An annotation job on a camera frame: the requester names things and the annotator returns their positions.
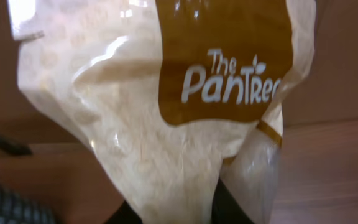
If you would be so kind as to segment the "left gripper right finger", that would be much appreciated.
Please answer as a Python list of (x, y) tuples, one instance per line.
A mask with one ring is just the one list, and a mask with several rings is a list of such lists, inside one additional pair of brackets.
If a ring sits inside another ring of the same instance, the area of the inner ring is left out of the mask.
[(230, 194), (221, 179), (214, 192), (211, 224), (254, 224)]

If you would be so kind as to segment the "brown white snack wrapper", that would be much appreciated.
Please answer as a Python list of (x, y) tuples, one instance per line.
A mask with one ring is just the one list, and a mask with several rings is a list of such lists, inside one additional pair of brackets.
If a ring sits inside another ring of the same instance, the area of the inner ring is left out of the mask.
[(282, 101), (314, 0), (16, 0), (20, 91), (92, 150), (142, 223), (211, 223), (221, 179), (268, 223)]

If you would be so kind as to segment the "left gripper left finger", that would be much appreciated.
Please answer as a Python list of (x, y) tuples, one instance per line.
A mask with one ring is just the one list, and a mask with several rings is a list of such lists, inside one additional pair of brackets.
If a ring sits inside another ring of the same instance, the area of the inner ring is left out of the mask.
[(142, 224), (142, 220), (130, 205), (124, 201), (115, 213), (104, 224)]

